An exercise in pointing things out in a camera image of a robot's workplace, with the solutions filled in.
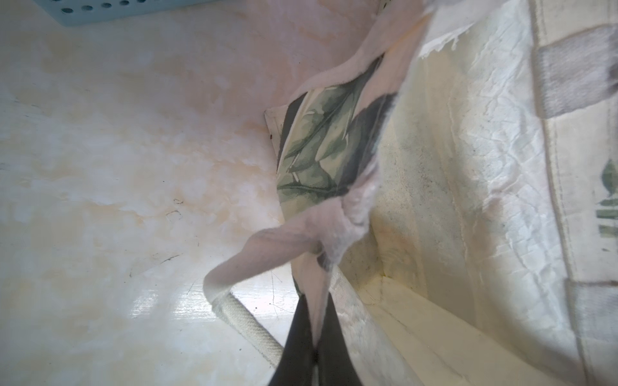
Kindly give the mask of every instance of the marble surface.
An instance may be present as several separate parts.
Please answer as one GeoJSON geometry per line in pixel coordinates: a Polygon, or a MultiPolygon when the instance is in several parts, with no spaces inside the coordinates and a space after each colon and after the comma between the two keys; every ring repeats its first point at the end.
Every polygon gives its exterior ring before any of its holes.
{"type": "MultiPolygon", "coordinates": [[[[281,222],[263,111],[377,1],[223,1],[76,28],[0,14],[0,384],[259,385],[200,279],[281,222]]],[[[283,342],[289,267],[235,293],[283,342]]]]}

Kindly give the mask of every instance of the perforated blue basket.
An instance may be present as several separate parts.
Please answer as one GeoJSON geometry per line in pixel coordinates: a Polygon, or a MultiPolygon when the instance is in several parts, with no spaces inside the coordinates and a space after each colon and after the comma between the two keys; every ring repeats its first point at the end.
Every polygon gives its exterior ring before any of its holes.
{"type": "Polygon", "coordinates": [[[149,14],[215,0],[34,0],[65,26],[149,14]]]}

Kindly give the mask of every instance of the green leaf pattern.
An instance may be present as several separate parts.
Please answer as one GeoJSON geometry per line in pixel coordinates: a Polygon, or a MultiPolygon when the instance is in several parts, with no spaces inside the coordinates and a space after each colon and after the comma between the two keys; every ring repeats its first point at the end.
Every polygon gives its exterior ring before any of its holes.
{"type": "MultiPolygon", "coordinates": [[[[616,167],[616,163],[612,159],[607,160],[603,168],[601,182],[605,189],[607,189],[609,198],[602,200],[599,204],[604,208],[612,207],[613,209],[598,209],[596,217],[605,220],[618,220],[618,209],[616,209],[618,198],[612,197],[616,190],[618,190],[618,167],[616,167]]],[[[618,238],[618,227],[601,224],[599,225],[599,234],[603,238],[618,238]]]]}
{"type": "Polygon", "coordinates": [[[294,202],[295,211],[335,196],[342,163],[354,151],[349,146],[349,125],[360,94],[378,68],[374,61],[351,82],[308,93],[304,113],[296,117],[282,154],[277,191],[282,205],[294,202]]]}

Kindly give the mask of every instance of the beige marble pattern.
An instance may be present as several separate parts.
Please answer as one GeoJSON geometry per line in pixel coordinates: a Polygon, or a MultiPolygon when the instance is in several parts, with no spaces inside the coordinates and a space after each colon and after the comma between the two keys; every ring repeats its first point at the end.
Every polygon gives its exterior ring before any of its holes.
{"type": "MultiPolygon", "coordinates": [[[[377,4],[229,0],[64,28],[4,2],[1,385],[267,383],[199,281],[282,220],[263,111],[352,55],[377,4]]],[[[289,267],[235,292],[283,342],[289,267]]]]}

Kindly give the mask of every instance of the gray stripe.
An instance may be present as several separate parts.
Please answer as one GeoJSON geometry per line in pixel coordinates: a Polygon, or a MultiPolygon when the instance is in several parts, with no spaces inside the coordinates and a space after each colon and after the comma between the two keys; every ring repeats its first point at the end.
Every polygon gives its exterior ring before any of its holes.
{"type": "Polygon", "coordinates": [[[575,333],[584,338],[618,342],[618,282],[567,281],[575,333]]]}
{"type": "Polygon", "coordinates": [[[536,70],[544,118],[610,97],[618,90],[618,24],[583,31],[539,48],[536,70]]]}

